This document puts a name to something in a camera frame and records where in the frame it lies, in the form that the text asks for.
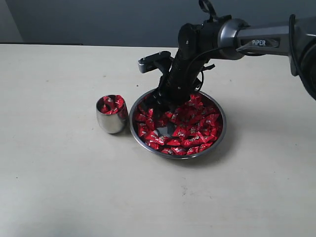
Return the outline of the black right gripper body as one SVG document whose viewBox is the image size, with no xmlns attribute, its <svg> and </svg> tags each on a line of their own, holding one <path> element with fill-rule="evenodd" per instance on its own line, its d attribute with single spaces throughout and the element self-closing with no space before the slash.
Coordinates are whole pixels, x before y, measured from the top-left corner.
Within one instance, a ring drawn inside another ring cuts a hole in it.
<svg viewBox="0 0 316 237">
<path fill-rule="evenodd" d="M 190 94 L 198 86 L 196 79 L 200 73 L 200 60 L 185 60 L 181 53 L 171 57 L 171 60 L 169 71 L 162 74 L 157 88 L 144 99 L 147 108 L 161 105 L 168 110 L 170 106 L 182 105 L 190 99 Z"/>
</svg>

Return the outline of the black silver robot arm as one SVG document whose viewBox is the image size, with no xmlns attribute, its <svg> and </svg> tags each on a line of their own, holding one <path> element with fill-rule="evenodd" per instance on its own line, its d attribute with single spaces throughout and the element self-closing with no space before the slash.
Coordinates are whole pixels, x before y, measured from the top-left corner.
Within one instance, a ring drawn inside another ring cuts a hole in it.
<svg viewBox="0 0 316 237">
<path fill-rule="evenodd" d="M 293 76 L 298 76 L 311 97 L 316 95 L 316 19 L 297 19 L 291 15 L 287 22 L 250 26 L 230 15 L 217 16 L 212 4 L 199 1 L 209 19 L 200 25 L 187 23 L 178 33 L 178 50 L 174 57 L 163 51 L 139 60 L 142 73 L 159 69 L 162 72 L 157 88 L 142 102 L 144 109 L 152 108 L 157 117 L 183 105 L 190 95 L 199 91 L 210 70 L 211 59 L 239 60 L 243 56 L 280 55 L 290 60 Z"/>
</svg>

